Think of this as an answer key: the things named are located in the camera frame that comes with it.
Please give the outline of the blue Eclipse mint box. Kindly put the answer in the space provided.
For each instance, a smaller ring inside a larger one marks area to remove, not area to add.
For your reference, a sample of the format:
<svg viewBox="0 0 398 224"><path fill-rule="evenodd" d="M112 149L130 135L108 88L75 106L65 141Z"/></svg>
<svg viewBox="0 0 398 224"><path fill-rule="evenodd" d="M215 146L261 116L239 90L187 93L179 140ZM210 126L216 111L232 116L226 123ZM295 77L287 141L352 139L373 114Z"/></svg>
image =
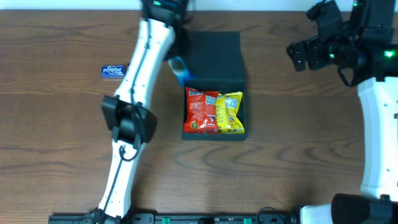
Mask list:
<svg viewBox="0 0 398 224"><path fill-rule="evenodd" d="M102 78L123 78L126 74L126 65L104 65L101 68Z"/></svg>

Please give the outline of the blue Oreo cookie pack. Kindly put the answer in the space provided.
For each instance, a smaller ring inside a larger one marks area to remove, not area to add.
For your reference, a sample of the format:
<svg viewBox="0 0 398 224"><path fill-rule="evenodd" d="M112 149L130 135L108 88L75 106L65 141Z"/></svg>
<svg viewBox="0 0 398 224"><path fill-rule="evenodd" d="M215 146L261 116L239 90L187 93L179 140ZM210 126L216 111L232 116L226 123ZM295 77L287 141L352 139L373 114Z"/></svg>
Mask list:
<svg viewBox="0 0 398 224"><path fill-rule="evenodd" d="M180 86L184 86L186 82L195 78L193 73L188 69L183 58L173 57L168 59L167 63L178 80L178 84Z"/></svg>

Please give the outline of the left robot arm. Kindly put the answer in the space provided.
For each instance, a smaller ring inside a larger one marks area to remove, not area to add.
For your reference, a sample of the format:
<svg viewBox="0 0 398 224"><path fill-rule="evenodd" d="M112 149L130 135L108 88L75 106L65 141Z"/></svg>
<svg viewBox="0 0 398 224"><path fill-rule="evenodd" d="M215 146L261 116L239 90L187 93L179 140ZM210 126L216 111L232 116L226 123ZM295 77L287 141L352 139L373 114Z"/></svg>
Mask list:
<svg viewBox="0 0 398 224"><path fill-rule="evenodd" d="M188 0L143 1L139 33L126 74L101 109L111 131L112 160L99 205L81 218L90 223L122 223L131 208L131 193L141 153L151 141L157 117L150 111L163 62L180 54L186 35Z"/></svg>

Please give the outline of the dark green box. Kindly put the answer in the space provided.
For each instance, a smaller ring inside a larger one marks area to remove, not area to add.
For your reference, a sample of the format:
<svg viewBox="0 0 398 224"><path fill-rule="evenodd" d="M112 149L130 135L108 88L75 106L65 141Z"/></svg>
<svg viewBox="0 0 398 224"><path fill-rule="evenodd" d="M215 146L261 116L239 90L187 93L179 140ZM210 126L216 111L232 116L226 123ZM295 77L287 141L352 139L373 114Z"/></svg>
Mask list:
<svg viewBox="0 0 398 224"><path fill-rule="evenodd" d="M248 136L246 68L241 53L239 32L191 32L190 45L183 61L191 79L184 87L232 93L241 91L243 98L237 114L244 134L182 133L185 141L245 141Z"/></svg>

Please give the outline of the red snack bag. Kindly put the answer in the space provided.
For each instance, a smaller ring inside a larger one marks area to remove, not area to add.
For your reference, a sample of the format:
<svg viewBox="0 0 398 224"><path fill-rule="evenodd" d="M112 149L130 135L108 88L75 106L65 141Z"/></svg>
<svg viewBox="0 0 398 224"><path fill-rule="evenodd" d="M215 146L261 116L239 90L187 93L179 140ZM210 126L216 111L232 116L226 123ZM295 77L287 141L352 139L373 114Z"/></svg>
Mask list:
<svg viewBox="0 0 398 224"><path fill-rule="evenodd" d="M216 120L217 91L200 91L185 88L187 94L187 118L185 133L218 134Z"/></svg>

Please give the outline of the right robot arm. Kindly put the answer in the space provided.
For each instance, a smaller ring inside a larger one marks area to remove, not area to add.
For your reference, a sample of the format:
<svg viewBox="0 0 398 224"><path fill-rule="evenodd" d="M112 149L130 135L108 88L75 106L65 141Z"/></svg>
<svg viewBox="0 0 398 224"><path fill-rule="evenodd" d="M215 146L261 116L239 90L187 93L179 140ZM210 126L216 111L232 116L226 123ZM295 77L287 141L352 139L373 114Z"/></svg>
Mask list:
<svg viewBox="0 0 398 224"><path fill-rule="evenodd" d="M335 65L343 83L357 89L364 119L360 193L338 193L328 204L303 206L300 223L397 222L395 6L391 0L357 0L344 21L336 2L319 1L306 13L317 34L287 47L298 72Z"/></svg>

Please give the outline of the yellow snack bag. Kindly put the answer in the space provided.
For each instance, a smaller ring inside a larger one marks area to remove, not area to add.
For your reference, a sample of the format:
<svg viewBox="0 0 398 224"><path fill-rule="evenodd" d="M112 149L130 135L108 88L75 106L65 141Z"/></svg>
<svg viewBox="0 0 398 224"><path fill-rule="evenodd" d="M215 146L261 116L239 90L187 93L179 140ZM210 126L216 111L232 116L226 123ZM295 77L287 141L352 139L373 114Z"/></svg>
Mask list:
<svg viewBox="0 0 398 224"><path fill-rule="evenodd" d="M221 94L216 99L216 122L221 134L244 134L245 129L238 118L243 93L241 91Z"/></svg>

